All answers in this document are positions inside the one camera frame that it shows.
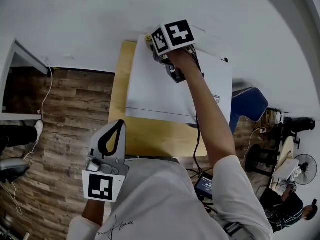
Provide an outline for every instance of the white box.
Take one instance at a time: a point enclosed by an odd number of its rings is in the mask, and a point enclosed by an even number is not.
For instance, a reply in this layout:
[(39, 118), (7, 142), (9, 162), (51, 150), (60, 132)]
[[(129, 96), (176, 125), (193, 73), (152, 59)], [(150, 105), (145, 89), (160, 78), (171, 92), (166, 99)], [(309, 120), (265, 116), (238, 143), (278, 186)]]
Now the white box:
[[(224, 60), (197, 51), (212, 95), (229, 123), (232, 99), (232, 67)], [(175, 83), (164, 65), (156, 62), (144, 35), (135, 49), (125, 115), (128, 117), (196, 123), (196, 110), (187, 81)]]
[(156, 31), (152, 33), (151, 37), (159, 56), (196, 43), (192, 27), (186, 19), (160, 24)]
[(297, 159), (289, 159), (287, 158), (283, 165), (281, 165), (274, 173), (273, 177), (275, 179), (280, 179), (287, 181), (289, 177), (294, 173), (296, 167), (299, 164), (299, 160)]

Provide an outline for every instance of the sleeve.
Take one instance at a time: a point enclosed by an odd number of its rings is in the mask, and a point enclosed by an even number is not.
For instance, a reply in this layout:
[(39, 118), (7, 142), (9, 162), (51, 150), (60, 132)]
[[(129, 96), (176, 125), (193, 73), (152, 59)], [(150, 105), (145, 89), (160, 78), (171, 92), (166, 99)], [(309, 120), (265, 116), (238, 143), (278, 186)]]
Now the sleeve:
[(282, 216), (287, 220), (290, 218), (290, 216), (301, 216), (303, 213), (303, 208), (304, 203), (301, 201), (301, 199), (297, 196), (296, 193), (292, 193), (284, 201), (283, 205), (281, 205), (278, 209), (281, 212)]
[(77, 216), (70, 222), (66, 240), (94, 240), (100, 226), (92, 221)]
[(215, 164), (212, 200), (221, 219), (242, 224), (259, 240), (273, 238), (273, 229), (237, 156)]

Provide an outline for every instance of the person's arm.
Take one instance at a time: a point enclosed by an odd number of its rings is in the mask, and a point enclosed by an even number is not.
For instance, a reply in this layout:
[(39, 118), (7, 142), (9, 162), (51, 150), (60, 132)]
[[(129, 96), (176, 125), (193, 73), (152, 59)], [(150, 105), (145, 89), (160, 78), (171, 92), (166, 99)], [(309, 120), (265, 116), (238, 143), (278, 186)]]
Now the person's arm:
[(230, 127), (197, 65), (184, 50), (171, 51), (168, 57), (183, 72), (194, 101), (203, 142), (213, 166), (214, 208), (221, 219), (244, 225), (256, 239), (272, 239), (272, 227), (236, 156)]
[(69, 226), (67, 240), (93, 240), (103, 224), (105, 202), (88, 200), (82, 216), (75, 217)]
[(283, 192), (283, 194), (281, 196), (281, 200), (283, 202), (286, 201), (287, 198), (290, 196), (291, 190), (292, 190), (292, 185), (288, 185), (288, 187), (286, 188), (286, 190)]
[(82, 217), (102, 227), (104, 214), (105, 202), (89, 199), (84, 208)]
[(234, 137), (230, 127), (195, 61), (183, 49), (171, 51), (167, 55), (185, 76), (211, 165), (214, 167), (220, 159), (236, 155)]

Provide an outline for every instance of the black pants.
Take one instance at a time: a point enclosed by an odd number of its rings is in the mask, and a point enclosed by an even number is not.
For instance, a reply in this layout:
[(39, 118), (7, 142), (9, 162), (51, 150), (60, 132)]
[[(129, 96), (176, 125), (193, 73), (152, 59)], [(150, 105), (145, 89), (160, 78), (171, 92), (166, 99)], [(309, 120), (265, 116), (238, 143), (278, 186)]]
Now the black pants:
[(0, 125), (0, 152), (6, 147), (26, 145), (37, 141), (36, 128), (31, 126)]

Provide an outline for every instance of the person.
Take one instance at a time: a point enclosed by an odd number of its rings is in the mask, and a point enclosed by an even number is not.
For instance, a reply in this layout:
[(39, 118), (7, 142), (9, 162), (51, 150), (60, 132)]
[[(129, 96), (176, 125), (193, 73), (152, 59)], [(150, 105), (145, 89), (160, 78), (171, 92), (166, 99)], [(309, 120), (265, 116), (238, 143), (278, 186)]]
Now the person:
[(38, 142), (43, 129), (44, 123), (41, 120), (34, 127), (0, 125), (0, 153), (6, 148)]
[(291, 227), (300, 220), (310, 221), (318, 212), (317, 200), (304, 207), (292, 184), (287, 186), (282, 196), (267, 188), (260, 198), (260, 203), (274, 233)]
[[(183, 49), (167, 55), (181, 69), (192, 95), (213, 167), (212, 199), (219, 217), (242, 224), (256, 239), (272, 239), (264, 209), (236, 156), (229, 125), (197, 64)], [(105, 223), (105, 203), (88, 200), (82, 216), (70, 222), (68, 240), (229, 239), (198, 200), (190, 177), (180, 164), (140, 158), (126, 160), (125, 164), (130, 170)]]

